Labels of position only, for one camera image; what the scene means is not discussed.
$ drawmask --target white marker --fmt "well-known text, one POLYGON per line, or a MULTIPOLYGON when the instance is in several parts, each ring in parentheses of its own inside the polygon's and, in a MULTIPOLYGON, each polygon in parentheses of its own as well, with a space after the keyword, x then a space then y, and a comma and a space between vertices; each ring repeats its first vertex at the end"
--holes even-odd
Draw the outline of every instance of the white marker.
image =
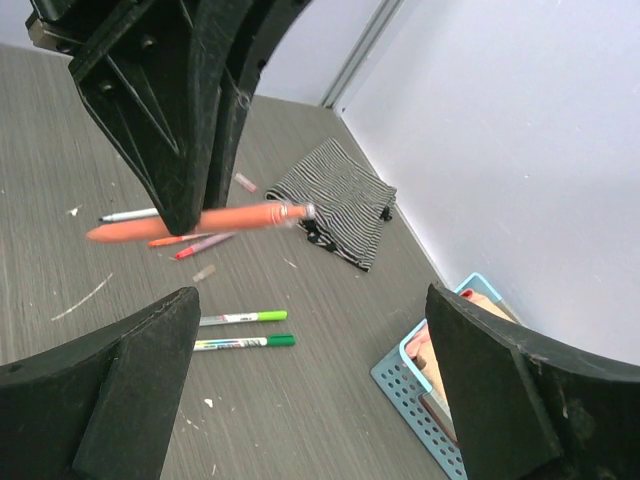
POLYGON ((127 220, 136 220, 138 218, 157 217, 158 210, 155 208, 147 208, 144 210, 134 210, 133 212, 112 213, 100 217, 100 221, 104 223, 126 222, 127 220))
POLYGON ((210 327, 212 325, 224 325, 226 323, 244 323, 244 322, 281 322, 287 319, 286 310, 276 310, 272 312, 255 312, 255 313, 234 313, 231 315, 218 315, 215 317, 202 317, 200 319, 201 327, 210 327))

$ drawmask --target basket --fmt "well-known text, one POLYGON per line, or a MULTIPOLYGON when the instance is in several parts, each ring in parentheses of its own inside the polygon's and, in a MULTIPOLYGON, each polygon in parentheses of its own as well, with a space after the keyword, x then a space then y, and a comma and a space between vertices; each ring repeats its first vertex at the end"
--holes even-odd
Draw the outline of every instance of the basket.
MULTIPOLYGON (((455 289, 455 293, 460 293, 468 288, 486 295, 495 304, 502 303, 500 294, 479 273, 469 275, 455 289)), ((452 480, 467 480, 460 449, 442 431, 431 414, 420 403, 420 396, 430 394, 433 387, 405 352, 407 343, 426 322, 426 319, 422 320, 373 367, 371 376, 447 476, 452 480)))

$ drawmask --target lime green marker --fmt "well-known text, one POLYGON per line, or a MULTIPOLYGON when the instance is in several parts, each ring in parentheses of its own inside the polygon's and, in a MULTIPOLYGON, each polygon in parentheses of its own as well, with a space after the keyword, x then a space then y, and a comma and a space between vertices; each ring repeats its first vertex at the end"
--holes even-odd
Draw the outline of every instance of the lime green marker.
POLYGON ((290 333, 278 333, 268 337, 226 338, 220 340, 196 340, 194 352, 205 350, 222 350, 225 348, 252 347, 292 347, 296 344, 296 337, 290 333))
POLYGON ((227 323, 244 323, 244 322, 280 322, 287 319, 286 310, 276 310, 273 312, 256 312, 256 313, 233 313, 231 315, 217 315, 215 317, 202 317, 200 319, 201 327, 210 327, 211 325, 224 325, 227 323))

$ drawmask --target striped cloth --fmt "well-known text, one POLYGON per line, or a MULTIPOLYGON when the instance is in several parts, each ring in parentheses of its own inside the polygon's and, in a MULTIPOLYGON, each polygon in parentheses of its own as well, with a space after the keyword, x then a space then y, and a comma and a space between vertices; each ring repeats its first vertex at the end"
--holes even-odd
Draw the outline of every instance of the striped cloth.
POLYGON ((368 272, 382 225, 391 220, 396 189, 354 162, 330 138, 289 170, 265 197, 313 203, 315 220, 300 224, 307 239, 368 272))

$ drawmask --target gray wood floor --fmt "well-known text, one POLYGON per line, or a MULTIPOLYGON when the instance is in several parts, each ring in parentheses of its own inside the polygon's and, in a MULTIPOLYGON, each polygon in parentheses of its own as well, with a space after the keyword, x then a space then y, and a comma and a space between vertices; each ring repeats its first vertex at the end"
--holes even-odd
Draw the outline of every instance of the gray wood floor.
MULTIPOLYGON (((263 191, 328 136, 365 161, 331 112, 257 98, 237 170, 263 191)), ((230 204, 258 198, 234 186, 230 204)), ((420 320, 435 278, 399 217, 369 274, 298 229, 248 233, 183 262, 170 260, 176 248, 84 241, 99 216, 147 206, 65 61, 0 49, 0 362, 107 325, 214 264, 198 283, 204 314, 285 308, 290 317, 210 327, 201 338, 290 331, 298 345, 194 355, 164 480, 445 478, 369 376, 420 320), (75 207, 77 216, 66 213, 75 207)))

